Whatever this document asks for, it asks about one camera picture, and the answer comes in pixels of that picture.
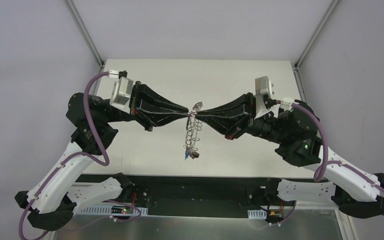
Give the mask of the metal disc with keyrings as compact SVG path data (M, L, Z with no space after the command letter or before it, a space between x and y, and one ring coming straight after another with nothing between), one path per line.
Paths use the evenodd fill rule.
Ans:
M198 148L196 147L196 143L200 141L200 138L198 137L199 131L202 130L203 122L198 120L196 118L197 113L201 110L203 107L203 103L197 102L191 109L191 111L188 113L187 122L186 122L186 134L185 134L185 140L184 140L184 149L185 151L189 152L189 158L191 152L197 152Z

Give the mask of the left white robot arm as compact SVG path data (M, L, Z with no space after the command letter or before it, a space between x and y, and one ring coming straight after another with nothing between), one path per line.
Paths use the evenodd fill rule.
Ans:
M150 132L185 118L188 112L188 108L127 77L114 82L108 99L81 92L74 94L66 117L76 129L62 156L40 183L15 195L15 201L23 209L21 219L36 229L53 232L95 204L131 200L133 183L123 173L85 188L74 188L73 184L91 164L109 165L107 149L118 133L111 123L134 121Z

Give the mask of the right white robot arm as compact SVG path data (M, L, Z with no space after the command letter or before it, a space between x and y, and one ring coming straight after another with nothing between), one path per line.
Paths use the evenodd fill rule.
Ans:
M319 118L305 102L247 93L200 110L196 118L228 140L248 134L275 143L275 153L285 162L314 173L312 182L270 180L262 190L266 203L310 202L336 207L358 219L384 215L384 174L365 172L336 154L328 146Z

